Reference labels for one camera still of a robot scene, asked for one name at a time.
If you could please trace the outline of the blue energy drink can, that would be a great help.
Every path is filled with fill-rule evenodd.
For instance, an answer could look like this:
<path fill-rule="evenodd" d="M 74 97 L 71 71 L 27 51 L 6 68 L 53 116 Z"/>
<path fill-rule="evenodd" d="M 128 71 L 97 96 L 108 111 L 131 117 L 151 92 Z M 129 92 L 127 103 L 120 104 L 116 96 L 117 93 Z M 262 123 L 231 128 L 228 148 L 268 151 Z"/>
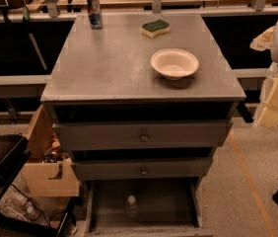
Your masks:
<path fill-rule="evenodd" d="M 103 27 L 102 10 L 100 0 L 87 0 L 88 16 L 93 30 L 99 30 Z"/>

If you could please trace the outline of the clear plastic water bottle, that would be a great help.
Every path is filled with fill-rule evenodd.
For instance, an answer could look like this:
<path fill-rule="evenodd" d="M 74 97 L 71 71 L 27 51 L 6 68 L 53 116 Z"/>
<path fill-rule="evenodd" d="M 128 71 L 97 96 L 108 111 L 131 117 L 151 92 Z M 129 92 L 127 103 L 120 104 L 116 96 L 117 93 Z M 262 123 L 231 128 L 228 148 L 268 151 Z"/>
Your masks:
<path fill-rule="evenodd" d="M 139 199 L 135 195 L 126 198 L 125 209 L 130 218 L 135 218 L 139 211 Z"/>

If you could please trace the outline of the grey open bottom drawer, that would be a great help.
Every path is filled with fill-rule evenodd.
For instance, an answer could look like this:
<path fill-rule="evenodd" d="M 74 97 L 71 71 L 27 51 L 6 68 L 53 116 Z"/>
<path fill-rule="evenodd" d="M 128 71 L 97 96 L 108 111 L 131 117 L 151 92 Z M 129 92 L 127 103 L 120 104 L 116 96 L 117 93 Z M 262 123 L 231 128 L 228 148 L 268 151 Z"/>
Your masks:
<path fill-rule="evenodd" d="M 126 198 L 139 199 L 130 218 Z M 202 227 L 195 187 L 188 178 L 91 183 L 85 237 L 213 237 Z"/>

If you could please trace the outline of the grey top drawer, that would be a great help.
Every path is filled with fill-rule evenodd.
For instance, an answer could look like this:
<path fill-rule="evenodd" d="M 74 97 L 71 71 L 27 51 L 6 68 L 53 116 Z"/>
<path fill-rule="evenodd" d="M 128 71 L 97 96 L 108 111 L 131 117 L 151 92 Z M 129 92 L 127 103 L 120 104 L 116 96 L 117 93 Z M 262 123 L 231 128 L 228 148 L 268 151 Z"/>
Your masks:
<path fill-rule="evenodd" d="M 229 120 L 56 123 L 67 151 L 221 146 Z"/>

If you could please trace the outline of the plastic bottle on floor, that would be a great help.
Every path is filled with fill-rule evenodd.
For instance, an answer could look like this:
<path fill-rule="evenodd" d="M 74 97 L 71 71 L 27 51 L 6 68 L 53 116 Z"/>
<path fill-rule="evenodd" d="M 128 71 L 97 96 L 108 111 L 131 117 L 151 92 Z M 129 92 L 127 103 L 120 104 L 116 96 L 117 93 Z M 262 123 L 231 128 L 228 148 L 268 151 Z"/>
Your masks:
<path fill-rule="evenodd" d="M 38 221 L 41 217 L 41 212 L 35 208 L 35 205 L 25 196 L 19 193 L 12 193 L 11 201 L 16 208 L 19 208 L 25 218 L 30 221 Z"/>

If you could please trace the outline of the grey drawer cabinet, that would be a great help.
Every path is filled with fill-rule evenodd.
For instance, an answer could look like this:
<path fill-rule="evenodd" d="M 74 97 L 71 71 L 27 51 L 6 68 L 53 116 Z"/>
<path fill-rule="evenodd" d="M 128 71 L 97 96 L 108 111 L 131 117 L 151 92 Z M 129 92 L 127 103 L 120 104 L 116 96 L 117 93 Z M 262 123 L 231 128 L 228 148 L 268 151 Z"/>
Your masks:
<path fill-rule="evenodd" d="M 145 13 L 104 16 L 99 30 L 78 17 L 41 99 L 56 123 L 229 120 L 243 89 L 202 18 L 167 15 L 170 31 L 150 39 L 141 33 Z M 197 71 L 169 80 L 151 66 L 154 53 L 178 48 L 192 53 Z M 68 151 L 83 161 L 210 157 L 217 147 Z"/>

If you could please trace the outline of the green yellow sponge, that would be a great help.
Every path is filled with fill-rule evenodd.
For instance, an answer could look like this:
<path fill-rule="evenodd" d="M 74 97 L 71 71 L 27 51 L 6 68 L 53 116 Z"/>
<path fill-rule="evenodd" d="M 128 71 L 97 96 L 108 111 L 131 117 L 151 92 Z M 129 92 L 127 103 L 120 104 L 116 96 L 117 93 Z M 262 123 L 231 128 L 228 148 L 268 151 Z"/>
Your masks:
<path fill-rule="evenodd" d="M 166 34 L 170 31 L 170 24 L 163 20 L 157 20 L 154 22 L 145 23 L 141 27 L 141 33 L 153 39 L 156 36 Z"/>

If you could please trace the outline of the grey middle drawer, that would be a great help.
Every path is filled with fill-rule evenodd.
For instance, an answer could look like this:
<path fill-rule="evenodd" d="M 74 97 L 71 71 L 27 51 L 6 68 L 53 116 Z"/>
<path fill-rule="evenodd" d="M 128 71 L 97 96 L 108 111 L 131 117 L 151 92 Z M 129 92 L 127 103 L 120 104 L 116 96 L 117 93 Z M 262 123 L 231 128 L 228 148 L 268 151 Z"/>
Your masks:
<path fill-rule="evenodd" d="M 100 160 L 77 162 L 73 170 L 81 181 L 184 178 L 205 176 L 211 164 L 210 157 Z"/>

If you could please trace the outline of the white paper bowl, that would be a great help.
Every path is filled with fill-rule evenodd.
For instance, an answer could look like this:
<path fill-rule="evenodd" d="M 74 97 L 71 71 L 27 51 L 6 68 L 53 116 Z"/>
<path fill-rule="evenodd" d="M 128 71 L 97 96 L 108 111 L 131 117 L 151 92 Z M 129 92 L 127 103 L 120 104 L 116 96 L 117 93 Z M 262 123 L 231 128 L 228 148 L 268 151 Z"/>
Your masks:
<path fill-rule="evenodd" d="M 188 51 L 178 48 L 165 48 L 153 54 L 151 66 L 166 79 L 180 80 L 193 75 L 199 67 L 199 62 Z"/>

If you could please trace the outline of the light wooden box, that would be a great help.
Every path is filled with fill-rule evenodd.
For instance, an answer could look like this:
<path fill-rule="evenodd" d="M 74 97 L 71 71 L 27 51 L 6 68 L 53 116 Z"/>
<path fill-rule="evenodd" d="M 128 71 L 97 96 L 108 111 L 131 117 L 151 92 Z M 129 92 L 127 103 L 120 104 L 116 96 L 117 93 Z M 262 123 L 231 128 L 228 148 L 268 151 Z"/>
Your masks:
<path fill-rule="evenodd" d="M 43 105 L 35 111 L 26 135 L 30 160 L 22 169 L 22 175 L 34 197 L 77 197 L 79 181 L 71 167 L 71 160 L 55 163 L 43 161 L 52 148 L 55 136 L 52 119 Z"/>

